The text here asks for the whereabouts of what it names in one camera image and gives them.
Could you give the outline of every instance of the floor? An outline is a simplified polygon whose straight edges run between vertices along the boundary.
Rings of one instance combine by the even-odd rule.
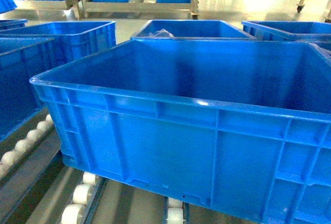
[[[322,21],[331,9],[331,0],[306,0],[297,13],[299,0],[199,0],[200,20],[224,20],[241,28],[243,20]],[[14,10],[0,14],[0,19],[25,18],[28,25],[48,21],[75,20],[72,10],[28,11]],[[117,43],[128,40],[147,20],[187,19],[187,14],[90,13],[89,21],[116,21]]]

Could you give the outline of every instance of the crate rim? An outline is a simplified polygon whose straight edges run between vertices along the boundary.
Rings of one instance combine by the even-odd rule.
[[[83,64],[87,61],[93,60],[94,56],[108,53],[112,49],[115,49],[120,46],[125,46],[126,44],[128,44],[130,42],[140,42],[140,41],[146,41],[146,40],[135,39],[135,40],[125,41],[110,49],[86,56],[82,59],[67,63],[65,65],[58,66],[52,70],[45,71],[41,74],[38,74],[38,75],[30,78],[30,83],[33,85],[65,88],[65,89],[70,89],[70,90],[74,90],[74,91],[90,92],[90,93],[94,93],[94,94],[97,93],[97,94],[106,94],[106,95],[114,95],[114,96],[132,97],[132,98],[137,98],[137,99],[175,103],[175,104],[182,104],[182,105],[188,105],[188,106],[198,106],[198,107],[204,107],[204,108],[221,109],[221,110],[236,111],[236,112],[243,112],[243,113],[253,113],[253,114],[255,113],[255,114],[262,114],[262,115],[276,116],[276,117],[295,118],[297,120],[309,120],[309,121],[314,120],[314,122],[331,124],[331,114],[326,114],[326,113],[308,112],[308,111],[303,111],[303,110],[292,110],[292,109],[283,109],[283,108],[276,108],[276,107],[266,107],[266,106],[252,105],[252,104],[246,104],[246,103],[208,100],[208,99],[201,99],[201,98],[190,98],[190,97],[174,96],[174,95],[166,95],[166,94],[138,92],[138,91],[132,91],[132,90],[128,90],[128,89],[109,88],[109,87],[102,87],[102,86],[65,83],[65,82],[54,82],[54,81],[47,81],[47,80],[42,79],[44,76],[47,76],[49,74],[55,74],[58,71],[61,71],[62,68],[64,68],[64,67],[72,67],[75,64],[78,64],[78,65]],[[185,41],[201,42],[201,41],[197,41],[197,40],[185,40]],[[157,42],[157,40],[148,40],[147,42]],[[310,43],[306,43],[306,42],[289,42],[289,41],[280,42],[280,41],[254,41],[254,40],[231,40],[231,41],[206,40],[205,42],[246,42],[246,43],[247,42],[260,42],[260,43],[272,42],[272,43],[290,43],[290,44],[301,43],[302,46],[311,47],[317,56],[319,56],[321,59],[326,61],[331,66],[331,54],[327,53],[325,49],[319,48],[315,44],[310,44]]]
[[[294,36],[296,38],[302,37],[304,39],[304,37],[307,35],[307,34],[290,33],[290,32],[283,31],[283,30],[280,30],[280,29],[277,29],[277,28],[274,28],[274,27],[269,27],[269,26],[259,24],[260,22],[274,22],[274,23],[276,23],[276,22],[279,22],[279,21],[242,21],[242,25],[248,25],[250,27],[260,28],[262,30],[267,30],[269,33],[272,33],[272,34],[282,33],[282,34],[285,34],[285,35],[291,35],[291,36]],[[281,22],[291,23],[291,22],[296,22],[296,21],[281,21]],[[322,22],[300,21],[300,23],[322,23]],[[331,36],[331,34],[309,34],[309,36],[312,36],[312,37],[315,37],[315,36],[318,37],[318,36],[321,36],[321,35],[330,35]]]
[[[52,21],[52,22],[47,22],[47,23],[42,23],[42,24],[38,24],[38,25],[34,25],[34,26],[42,26],[42,25],[46,25],[46,24],[50,24],[50,23],[72,23],[72,22],[83,22],[83,21]],[[116,21],[100,21],[101,23],[104,23],[103,25],[101,26],[98,26],[98,27],[94,27],[92,29],[89,29],[89,30],[86,30],[86,31],[83,31],[81,33],[77,33],[77,34],[51,34],[53,37],[60,37],[60,36],[77,36],[77,35],[82,35],[82,34],[86,34],[86,33],[89,33],[91,31],[94,31],[96,29],[99,29],[101,27],[105,27],[105,26],[108,26],[108,25],[115,25]],[[11,30],[17,30],[17,29],[23,29],[23,28],[27,28],[27,27],[34,27],[34,26],[22,26],[22,27],[18,27],[18,28],[13,28]],[[43,36],[43,35],[49,35],[49,34],[2,34],[4,32],[6,32],[8,30],[1,30],[0,31],[0,37],[17,37],[17,36],[22,36],[22,37],[40,37],[40,36]]]
[[[183,21],[183,22],[204,22],[204,21],[208,21],[208,22],[221,22],[223,24],[226,24],[228,26],[230,26],[231,28],[235,29],[236,31],[240,32],[241,34],[247,36],[247,39],[252,39],[252,40],[256,40],[256,38],[252,35],[250,35],[249,33],[239,29],[236,26],[231,25],[230,23],[226,22],[226,21],[222,21],[222,20],[166,20],[166,19],[162,19],[162,20],[149,20],[147,21],[137,32],[135,32],[134,34],[131,35],[131,38],[135,38],[135,39],[139,39],[142,38],[141,36],[138,37],[137,35],[144,30],[145,28],[147,28],[152,22],[159,22],[159,21],[169,21],[169,22],[177,22],[177,21]],[[184,36],[180,36],[180,37],[144,37],[144,39],[153,39],[153,38],[157,38],[157,39],[213,39],[213,38],[206,38],[206,37],[184,37]],[[223,40],[232,40],[235,38],[222,38]]]
[[[10,50],[8,52],[0,52],[0,56],[1,55],[7,55],[7,54],[10,54],[10,53],[13,53],[13,52],[16,52],[16,51],[21,51],[21,50],[24,50],[26,48],[34,47],[36,45],[43,44],[43,43],[55,40],[52,37],[50,37],[50,38],[47,38],[47,37],[40,37],[40,38],[29,38],[29,37],[27,37],[27,38],[6,38],[6,37],[0,37],[0,41],[3,40],[3,39],[4,40],[36,40],[37,42],[34,43],[34,44],[29,44],[27,46],[15,48],[15,49]]]

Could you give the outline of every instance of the caster wheel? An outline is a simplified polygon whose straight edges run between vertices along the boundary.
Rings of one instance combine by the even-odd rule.
[[[84,172],[83,175],[83,184],[91,184],[93,186],[96,185],[98,180],[98,176],[89,172]]]
[[[47,129],[49,129],[53,124],[51,122],[48,121],[42,121],[39,122],[37,125],[37,129],[42,131],[42,132],[46,132]]]
[[[85,206],[71,204],[66,206],[62,213],[61,224],[79,224],[82,221]]]
[[[91,184],[80,184],[74,189],[72,201],[74,204],[87,205],[90,200],[94,186]]]
[[[21,153],[18,151],[9,151],[6,152],[2,158],[1,162],[6,166],[12,166],[19,158],[21,157]]]
[[[183,224],[184,216],[183,216],[183,209],[174,207],[168,209],[168,224]]]
[[[43,135],[42,131],[38,129],[34,129],[27,133],[26,138],[32,142],[36,142],[38,139],[40,139],[42,135]]]
[[[173,199],[173,198],[168,198],[168,207],[183,208],[183,202]]]
[[[300,12],[302,11],[303,8],[304,8],[303,6],[298,6],[298,7],[296,8],[296,11],[298,11],[298,13],[300,13]]]
[[[53,120],[52,120],[52,117],[51,117],[50,114],[48,114],[48,115],[46,116],[46,121],[47,121],[47,122],[50,122],[50,123],[53,124]]]
[[[30,147],[32,146],[32,143],[29,140],[20,140],[15,145],[15,151],[18,151],[20,153],[25,153]]]

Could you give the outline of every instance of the rack wheel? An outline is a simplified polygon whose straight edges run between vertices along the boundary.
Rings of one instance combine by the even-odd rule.
[[[18,151],[9,151],[2,156],[1,162],[6,166],[12,166],[17,160],[19,160],[20,156],[21,153]]]
[[[98,176],[89,172],[84,172],[83,175],[83,184],[91,184],[93,186],[96,185],[98,180]]]
[[[38,130],[38,129],[34,129],[31,130],[27,133],[26,138],[28,140],[31,140],[32,142],[36,142],[38,139],[40,139],[40,137],[43,135],[43,132]]]
[[[168,209],[168,224],[183,224],[183,209],[179,207]]]
[[[168,207],[183,208],[183,202],[173,199],[173,198],[168,198]]]
[[[50,122],[50,123],[53,124],[53,120],[52,120],[52,117],[51,117],[50,114],[48,114],[48,115],[46,116],[46,121],[47,121],[47,122]]]
[[[9,166],[4,165],[3,163],[0,164],[0,179],[3,178],[5,175],[7,175],[9,171]]]
[[[82,221],[85,206],[71,204],[66,206],[62,213],[61,224],[79,224]]]
[[[80,184],[74,189],[72,201],[74,204],[87,205],[90,200],[94,186],[91,184]]]
[[[52,125],[53,124],[49,121],[42,121],[38,123],[37,129],[42,132],[46,132],[46,130],[49,129]]]
[[[29,140],[20,140],[15,145],[15,151],[18,151],[20,153],[25,153],[30,147],[32,146],[32,143]]]
[[[303,10],[303,6],[298,6],[297,8],[296,8],[296,11],[298,12],[298,13],[300,13],[302,10]]]

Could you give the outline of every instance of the plastic bag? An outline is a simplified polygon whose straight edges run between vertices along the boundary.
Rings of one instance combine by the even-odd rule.
[[[159,31],[156,31],[155,33],[149,33],[150,37],[174,37],[172,33],[169,33],[165,29],[161,29]]]

